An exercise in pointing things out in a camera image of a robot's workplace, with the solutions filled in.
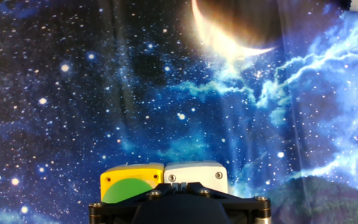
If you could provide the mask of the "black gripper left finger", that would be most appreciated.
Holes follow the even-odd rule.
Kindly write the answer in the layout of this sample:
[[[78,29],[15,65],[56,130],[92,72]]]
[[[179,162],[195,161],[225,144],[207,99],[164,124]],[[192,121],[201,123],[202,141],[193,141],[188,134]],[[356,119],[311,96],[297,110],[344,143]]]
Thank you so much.
[[[146,187],[143,182],[114,184],[108,189],[108,199],[88,205],[89,223],[119,223],[118,218],[129,219],[124,223],[130,223],[142,204],[178,191],[178,183],[157,184],[154,188]]]

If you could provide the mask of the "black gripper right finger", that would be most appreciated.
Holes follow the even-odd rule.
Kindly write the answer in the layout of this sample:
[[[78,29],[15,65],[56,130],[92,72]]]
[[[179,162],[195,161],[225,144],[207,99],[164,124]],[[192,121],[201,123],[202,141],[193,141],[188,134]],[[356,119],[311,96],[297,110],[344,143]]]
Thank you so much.
[[[179,217],[185,223],[271,224],[272,209],[268,197],[240,198],[203,186],[199,182],[180,183]]]

